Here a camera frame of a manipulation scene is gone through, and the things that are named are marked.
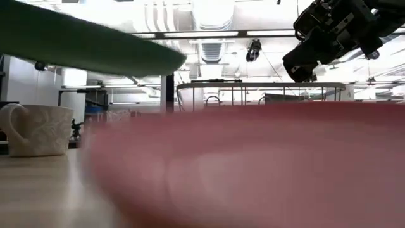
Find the textured ceramic mug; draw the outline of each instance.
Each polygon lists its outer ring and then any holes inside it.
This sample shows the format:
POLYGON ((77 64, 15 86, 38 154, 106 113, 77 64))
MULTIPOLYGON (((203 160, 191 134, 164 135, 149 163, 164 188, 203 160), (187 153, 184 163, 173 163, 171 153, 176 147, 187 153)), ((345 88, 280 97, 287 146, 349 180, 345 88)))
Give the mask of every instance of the textured ceramic mug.
POLYGON ((72 118, 69 108, 7 104, 0 110, 0 129, 8 137, 10 156, 63 155, 72 118))

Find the desk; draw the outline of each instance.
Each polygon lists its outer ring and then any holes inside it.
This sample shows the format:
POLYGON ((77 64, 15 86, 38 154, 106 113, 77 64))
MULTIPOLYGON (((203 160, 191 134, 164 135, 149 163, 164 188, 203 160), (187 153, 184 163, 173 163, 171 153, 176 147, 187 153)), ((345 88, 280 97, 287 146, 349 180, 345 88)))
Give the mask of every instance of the desk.
POLYGON ((0 156, 0 226, 12 228, 126 227, 96 188, 84 181, 79 153, 0 156))

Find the fluorescent light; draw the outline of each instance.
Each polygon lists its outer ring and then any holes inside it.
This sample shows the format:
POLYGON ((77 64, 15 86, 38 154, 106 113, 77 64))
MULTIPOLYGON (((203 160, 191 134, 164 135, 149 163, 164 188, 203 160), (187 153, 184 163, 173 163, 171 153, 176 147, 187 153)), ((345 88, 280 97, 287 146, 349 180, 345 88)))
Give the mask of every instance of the fluorescent light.
POLYGON ((340 59, 339 59, 339 61, 341 61, 341 62, 346 62, 347 60, 349 60, 350 58, 352 58, 355 54, 357 54, 358 52, 356 51, 356 50, 354 50, 354 51, 351 51, 351 52, 348 52, 348 53, 346 53, 345 55, 343 55, 340 59))
POLYGON ((146 85, 139 85, 142 87, 161 87, 161 84, 146 84, 146 85))
POLYGON ((247 31, 247 36, 264 36, 264 35, 294 35, 293 30, 272 30, 272 31, 247 31))
POLYGON ((111 102, 111 105, 160 105, 160 102, 111 102))
POLYGON ((402 33, 402 32, 405 32, 405 28, 399 28, 399 29, 397 29, 397 30, 394 32, 394 34, 395 34, 395 33, 402 33))
POLYGON ((195 66, 229 66, 229 63, 195 63, 195 66))
POLYGON ((64 89, 100 89, 100 85, 62 86, 64 89))
POLYGON ((183 38, 183 37, 236 37, 238 31, 210 31, 210 32, 170 32, 164 33, 165 37, 183 38))
POLYGON ((105 85, 105 88, 138 88, 139 85, 105 85))
POLYGON ((153 33, 148 33, 148 34, 133 34, 136 37, 142 38, 142 39, 153 39, 155 38, 155 34, 153 33))
POLYGON ((235 40, 219 40, 219 39, 205 39, 205 40, 196 40, 196 41, 189 41, 190 44, 228 44, 228 43, 235 43, 235 40))

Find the pink bowl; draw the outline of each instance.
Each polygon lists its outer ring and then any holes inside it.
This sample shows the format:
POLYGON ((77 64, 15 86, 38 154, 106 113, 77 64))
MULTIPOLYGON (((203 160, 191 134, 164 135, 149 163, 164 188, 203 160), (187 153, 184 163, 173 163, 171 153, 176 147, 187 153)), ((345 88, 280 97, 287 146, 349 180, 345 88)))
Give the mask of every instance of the pink bowl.
POLYGON ((405 106, 228 107, 100 127, 97 183, 139 227, 405 227, 405 106))

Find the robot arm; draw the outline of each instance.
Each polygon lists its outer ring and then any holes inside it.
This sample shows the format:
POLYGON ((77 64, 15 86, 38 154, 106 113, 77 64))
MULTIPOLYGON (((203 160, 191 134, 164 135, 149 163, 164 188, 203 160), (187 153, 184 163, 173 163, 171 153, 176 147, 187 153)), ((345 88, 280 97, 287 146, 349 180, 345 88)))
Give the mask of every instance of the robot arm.
POLYGON ((403 0, 316 0, 294 23, 300 45, 284 56, 284 67, 304 82, 319 61, 328 64, 357 48, 370 55, 382 47, 380 37, 403 24, 403 0))

